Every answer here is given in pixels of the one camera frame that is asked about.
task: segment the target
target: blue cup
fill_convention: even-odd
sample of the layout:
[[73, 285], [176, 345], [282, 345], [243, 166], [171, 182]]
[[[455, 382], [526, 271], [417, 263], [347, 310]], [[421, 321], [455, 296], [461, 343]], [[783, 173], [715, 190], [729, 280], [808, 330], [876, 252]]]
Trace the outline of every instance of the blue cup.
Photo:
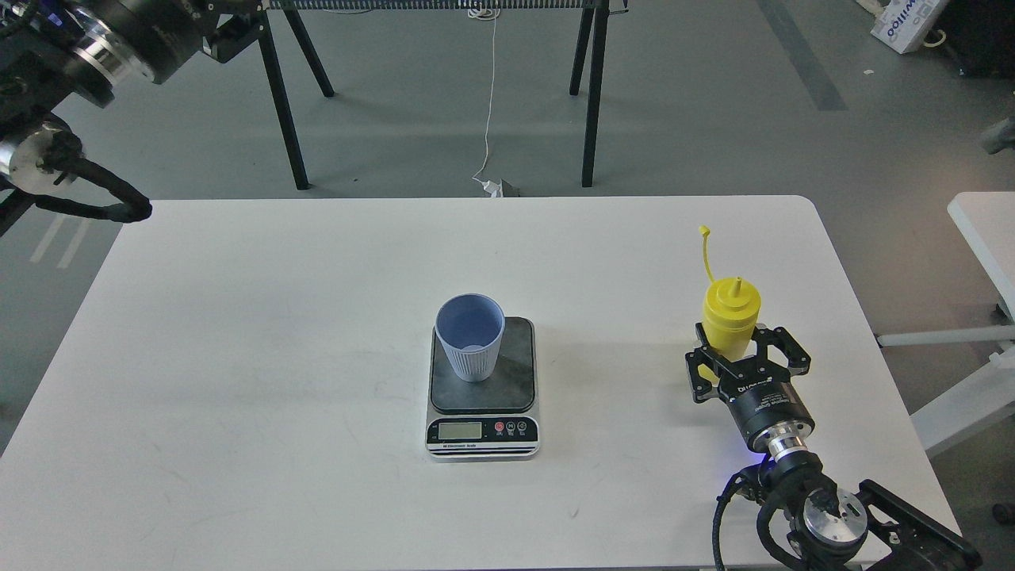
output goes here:
[[504, 335], [504, 312], [479, 294], [452, 298], [437, 312], [433, 331], [455, 374], [471, 383], [491, 374]]

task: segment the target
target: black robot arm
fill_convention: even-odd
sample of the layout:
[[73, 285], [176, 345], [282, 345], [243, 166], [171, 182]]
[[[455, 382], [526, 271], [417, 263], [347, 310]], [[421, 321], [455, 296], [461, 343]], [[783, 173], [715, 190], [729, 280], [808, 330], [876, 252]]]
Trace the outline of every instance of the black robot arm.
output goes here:
[[[199, 51], [228, 61], [264, 32], [264, 8], [259, 0], [0, 0], [0, 191], [10, 191], [0, 235], [32, 205], [123, 222], [148, 217], [148, 199], [85, 158], [53, 109], [71, 93], [106, 106], [132, 73], [162, 83]], [[59, 196], [76, 177], [119, 203]]]
[[[788, 332], [756, 329], [757, 354], [735, 362], [709, 346], [700, 324], [696, 333], [701, 347], [686, 355], [694, 402], [725, 403], [747, 447], [764, 454], [761, 462], [734, 475], [718, 498], [712, 536], [718, 570], [726, 569], [719, 540], [723, 513], [737, 494], [761, 506], [756, 525], [761, 545], [795, 571], [843, 571], [868, 531], [891, 549], [871, 567], [876, 571], [959, 571], [983, 564], [967, 542], [876, 483], [864, 481], [854, 495], [823, 474], [820, 458], [804, 443], [814, 420], [791, 383], [792, 376], [809, 371], [810, 356]], [[769, 361], [768, 348], [786, 355], [788, 367]], [[705, 379], [702, 368], [719, 382]], [[879, 521], [872, 507], [892, 521]], [[789, 520], [787, 540], [796, 557], [772, 540], [769, 525], [776, 511]]]

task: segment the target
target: white table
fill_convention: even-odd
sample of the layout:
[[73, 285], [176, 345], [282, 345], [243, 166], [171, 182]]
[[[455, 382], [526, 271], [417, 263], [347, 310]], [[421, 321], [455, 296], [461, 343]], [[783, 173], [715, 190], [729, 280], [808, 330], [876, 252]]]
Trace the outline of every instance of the white table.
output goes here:
[[[752, 280], [810, 352], [796, 386], [826, 473], [955, 529], [804, 198], [163, 201], [121, 231], [0, 458], [0, 561], [710, 566], [716, 495], [756, 457], [690, 398], [700, 223], [717, 275]], [[464, 292], [535, 325], [531, 460], [424, 451], [431, 323]], [[756, 513], [727, 511], [728, 564], [771, 564]], [[887, 553], [868, 544], [861, 560]]]
[[[994, 281], [1007, 308], [1015, 307], [1015, 193], [962, 192], [948, 205], [969, 247]], [[994, 329], [990, 340], [1015, 339], [1015, 327]], [[1015, 414], [1015, 350], [990, 362], [912, 414], [931, 456]]]

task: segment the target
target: bottle cap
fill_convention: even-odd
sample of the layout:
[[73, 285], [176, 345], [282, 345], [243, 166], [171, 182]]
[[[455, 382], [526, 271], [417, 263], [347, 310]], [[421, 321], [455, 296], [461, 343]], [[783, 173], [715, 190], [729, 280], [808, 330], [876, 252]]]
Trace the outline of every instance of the bottle cap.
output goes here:
[[761, 295], [742, 277], [713, 281], [704, 295], [704, 312], [716, 326], [729, 330], [753, 328], [761, 311]]

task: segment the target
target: yellow bottle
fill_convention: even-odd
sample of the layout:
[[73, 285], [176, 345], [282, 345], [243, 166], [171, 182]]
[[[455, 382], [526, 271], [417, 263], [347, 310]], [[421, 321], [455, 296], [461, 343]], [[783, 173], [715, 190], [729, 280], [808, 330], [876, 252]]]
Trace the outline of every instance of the yellow bottle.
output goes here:
[[[698, 230], [701, 232], [704, 270], [712, 281], [704, 294], [701, 327], [709, 346], [730, 361], [737, 361], [744, 356], [747, 345], [751, 342], [751, 335], [761, 311], [761, 295], [743, 277], [713, 277], [712, 268], [708, 267], [708, 233], [712, 230], [704, 225]], [[712, 371], [703, 366], [698, 372], [713, 383], [719, 382]]]

